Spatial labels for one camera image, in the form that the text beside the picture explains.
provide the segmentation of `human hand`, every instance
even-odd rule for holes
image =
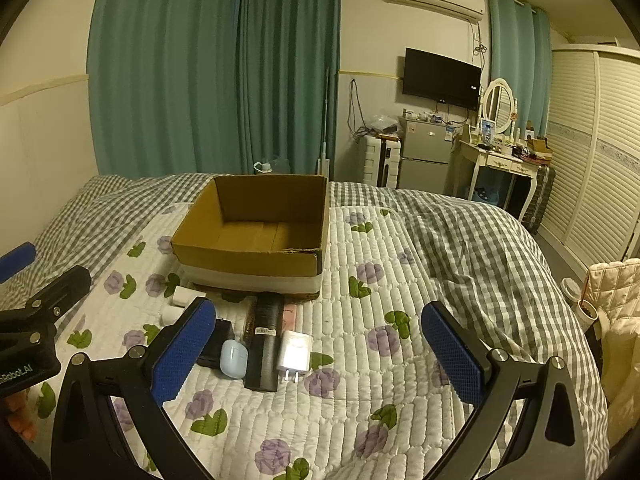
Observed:
[[[31,420],[31,415],[27,410],[27,392],[24,390],[10,395],[0,400],[9,411],[6,420],[15,433],[20,434],[25,440],[30,442],[36,437],[36,428]]]

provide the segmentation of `black flat screen tv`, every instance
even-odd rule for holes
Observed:
[[[478,110],[479,66],[408,48],[404,58],[402,93]]]

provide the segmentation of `wardrobe door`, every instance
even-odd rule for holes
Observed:
[[[587,266],[621,260],[640,213],[640,60],[598,54],[597,142],[566,241]]]
[[[570,223],[588,165],[596,109],[593,52],[557,51],[552,58],[548,145],[553,150],[556,179],[542,225],[562,242]]]

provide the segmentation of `bed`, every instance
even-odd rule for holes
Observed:
[[[167,289],[186,284],[168,240],[209,179],[91,179],[37,238],[36,262],[1,286],[0,310],[23,305],[80,264],[94,282],[60,322],[63,370],[79,349],[100,359],[144,344],[161,326]],[[566,360],[582,415],[586,477],[597,478],[609,453],[606,400],[586,340],[531,236],[492,206],[363,184],[332,183],[330,192],[321,296],[303,303],[296,320],[314,338],[312,372],[260,394],[196,366],[164,405],[212,475],[423,478],[472,411],[420,334],[422,306],[441,300],[463,326],[517,359]],[[212,299],[239,335],[252,298]],[[30,392],[34,450],[45,459],[62,376]],[[114,406],[140,466],[154,472],[126,406]],[[498,465],[521,408],[512,406],[481,472]]]

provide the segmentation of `blue gripper pad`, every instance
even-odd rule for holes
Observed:
[[[216,308],[209,300],[199,300],[200,306],[187,320],[188,310],[180,316],[174,336],[153,368],[151,394],[159,405],[178,396],[187,375],[207,344],[216,324]]]
[[[462,402],[479,406],[484,398],[482,368],[449,323],[428,303],[420,317],[422,334]]]
[[[14,274],[30,266],[35,259],[36,248],[29,242],[25,242],[13,251],[0,256],[0,283],[4,283]]]

